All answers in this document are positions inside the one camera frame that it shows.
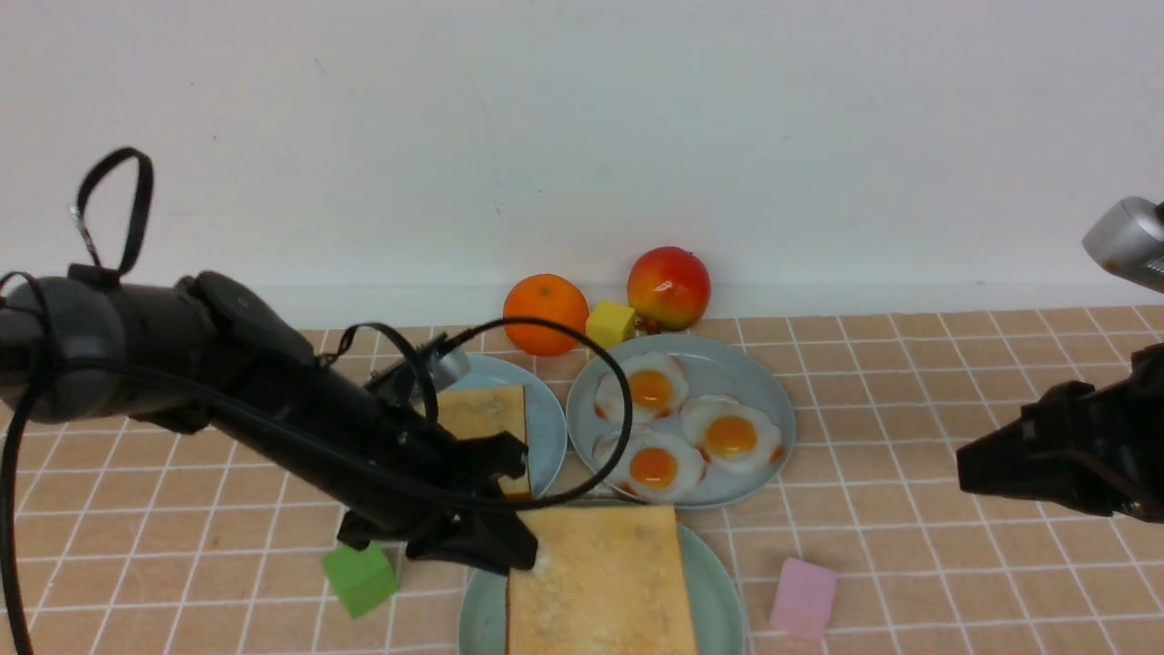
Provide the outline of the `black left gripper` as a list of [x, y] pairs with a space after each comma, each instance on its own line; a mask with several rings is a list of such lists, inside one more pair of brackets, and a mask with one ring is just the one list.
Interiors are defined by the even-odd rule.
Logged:
[[400, 434], [386, 453], [346, 456], [336, 537], [364, 549], [399, 540], [416, 562], [450, 562], [494, 575], [535, 565], [537, 536], [506, 497], [528, 497], [528, 447], [508, 430], [453, 439], [448, 430]]

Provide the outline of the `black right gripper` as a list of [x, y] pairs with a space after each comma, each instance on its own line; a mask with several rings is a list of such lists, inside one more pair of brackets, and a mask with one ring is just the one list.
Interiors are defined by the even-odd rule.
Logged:
[[1163, 521], [1163, 346], [1127, 378], [1069, 380], [956, 453], [963, 492], [1057, 503], [1092, 517]]

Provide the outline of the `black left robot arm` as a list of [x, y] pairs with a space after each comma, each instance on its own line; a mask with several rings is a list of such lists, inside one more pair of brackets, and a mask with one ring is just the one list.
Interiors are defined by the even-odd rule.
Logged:
[[3, 403], [15, 407], [43, 364], [35, 422], [213, 427], [340, 501], [345, 546], [399, 540], [410, 558], [496, 575], [535, 564], [535, 535], [501, 490], [503, 474], [524, 472], [518, 437], [457, 442], [423, 417], [409, 364], [361, 386], [229, 277], [14, 287], [3, 297]]

